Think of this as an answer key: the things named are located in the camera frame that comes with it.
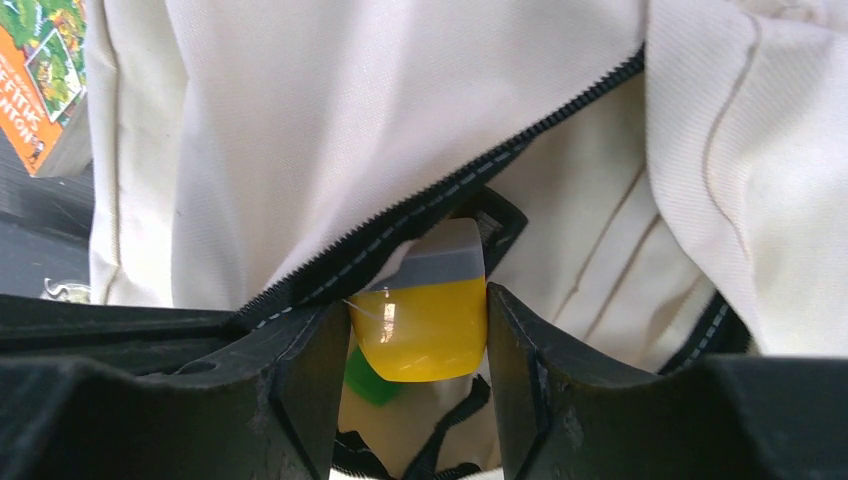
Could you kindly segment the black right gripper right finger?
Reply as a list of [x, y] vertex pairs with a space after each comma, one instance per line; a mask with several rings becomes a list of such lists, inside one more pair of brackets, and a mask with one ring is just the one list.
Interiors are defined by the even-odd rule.
[[662, 469], [662, 439], [644, 412], [657, 375], [565, 333], [502, 285], [488, 286], [487, 302], [505, 478], [645, 478]]

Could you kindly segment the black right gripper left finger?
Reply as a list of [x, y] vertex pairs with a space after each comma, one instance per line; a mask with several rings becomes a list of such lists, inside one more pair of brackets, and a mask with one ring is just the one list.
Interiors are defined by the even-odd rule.
[[297, 309], [165, 377], [153, 478], [327, 478], [349, 334], [339, 303]]

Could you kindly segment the green black highlighter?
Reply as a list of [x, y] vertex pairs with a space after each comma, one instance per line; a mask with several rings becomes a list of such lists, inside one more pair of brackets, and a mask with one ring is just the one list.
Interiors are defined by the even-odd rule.
[[383, 406], [396, 398], [402, 383], [383, 379], [369, 364], [359, 347], [347, 358], [344, 371], [345, 384], [360, 398], [375, 406]]

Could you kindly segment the cream canvas backpack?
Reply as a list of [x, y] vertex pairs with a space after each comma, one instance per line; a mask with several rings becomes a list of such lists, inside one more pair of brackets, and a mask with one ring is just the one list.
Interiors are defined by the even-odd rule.
[[847, 354], [843, 1], [92, 1], [92, 297], [344, 295], [490, 186], [600, 352]]

